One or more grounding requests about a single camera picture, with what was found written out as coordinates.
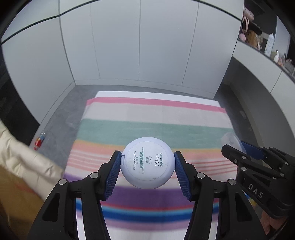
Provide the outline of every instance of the striped tablecloth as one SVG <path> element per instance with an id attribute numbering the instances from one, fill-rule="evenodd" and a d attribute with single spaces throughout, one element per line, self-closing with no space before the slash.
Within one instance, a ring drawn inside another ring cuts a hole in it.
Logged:
<path id="1" fill-rule="evenodd" d="M 140 137 L 156 137 L 173 152 L 180 150 L 198 172 L 214 180 L 235 178 L 236 165 L 221 154 L 221 138 L 233 131 L 226 111 L 213 100 L 139 92 L 98 92 L 87 101 L 65 178 L 83 179 L 108 162 L 115 150 Z M 113 195 L 101 202 L 114 239 L 183 239 L 193 202 L 183 195 L 174 173 L 157 189 L 138 189 L 120 172 Z M 218 201 L 210 238 L 215 239 Z M 81 201 L 77 200 L 79 239 L 83 235 Z"/>

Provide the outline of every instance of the black trim line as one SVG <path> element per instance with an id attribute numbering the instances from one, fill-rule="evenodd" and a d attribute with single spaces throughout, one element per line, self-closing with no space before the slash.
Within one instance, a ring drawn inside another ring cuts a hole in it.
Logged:
<path id="1" fill-rule="evenodd" d="M 5 43 L 6 41 L 8 41 L 9 39 L 11 39 L 13 36 L 17 35 L 18 33 L 22 32 L 23 30 L 26 30 L 26 29 L 29 28 L 29 27 L 32 27 L 32 26 L 34 26 L 34 25 L 36 25 L 36 24 L 38 24 L 38 23 L 45 22 L 45 21 L 50 20 L 50 19 L 53 19 L 53 18 L 60 17 L 60 16 L 66 14 L 66 13 L 68 13 L 68 12 L 70 12 L 70 11 L 76 9 L 76 8 L 79 8 L 79 7 L 82 7 L 82 6 L 86 5 L 86 4 L 93 3 L 93 2 L 97 2 L 97 1 L 100 1 L 100 0 L 91 0 L 91 1 L 86 2 L 86 3 L 82 3 L 82 4 L 78 5 L 78 6 L 75 6 L 75 7 L 71 8 L 71 9 L 69 9 L 69 10 L 67 10 L 67 11 L 65 11 L 65 12 L 63 12 L 63 13 L 61 13 L 61 14 L 58 14 L 58 15 L 55 15 L 55 16 L 52 16 L 52 17 L 48 17 L 48 18 L 42 19 L 42 20 L 40 20 L 40 21 L 37 21 L 37 22 L 35 22 L 35 23 L 32 23 L 32 24 L 30 24 L 30 25 L 28 25 L 28 26 L 26 26 L 26 27 L 24 27 L 24 28 L 18 30 L 18 31 L 15 32 L 14 34 L 10 35 L 10 36 L 9 36 L 8 38 L 6 38 L 3 42 L 1 42 L 1 45 L 4 44 L 4 43 Z M 227 11 L 225 11 L 225 10 L 219 8 L 219 7 L 216 7 L 216 6 L 214 6 L 214 5 L 210 4 L 210 3 L 203 2 L 203 1 L 200 1 L 200 0 L 192 0 L 192 1 L 200 2 L 200 3 L 203 3 L 203 4 L 208 5 L 208 6 L 210 6 L 210 7 L 216 8 L 217 10 L 220 10 L 220 11 L 222 11 L 222 12 L 224 12 L 224 13 L 226 13 L 226 14 L 232 16 L 233 18 L 239 20 L 240 22 L 242 22 L 242 20 L 239 19 L 238 17 L 236 17 L 235 15 L 233 15 L 233 14 L 231 14 L 231 13 L 229 13 L 229 12 L 227 12 Z"/>

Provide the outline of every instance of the gray floor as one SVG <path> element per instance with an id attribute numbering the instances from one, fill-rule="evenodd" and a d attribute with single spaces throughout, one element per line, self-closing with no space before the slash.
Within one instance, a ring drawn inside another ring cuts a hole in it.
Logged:
<path id="1" fill-rule="evenodd" d="M 117 85 L 79 85 L 66 96 L 59 105 L 45 127 L 46 138 L 39 152 L 63 169 L 66 166 L 68 155 L 76 138 L 79 123 L 88 99 L 93 98 L 98 91 L 137 91 L 168 93 L 193 96 L 180 92 L 160 90 L 146 87 L 131 87 Z M 221 85 L 214 100 L 225 108 L 230 117 L 234 130 L 240 140 L 257 145 L 251 125 L 242 109 L 238 99 L 227 85 Z"/>

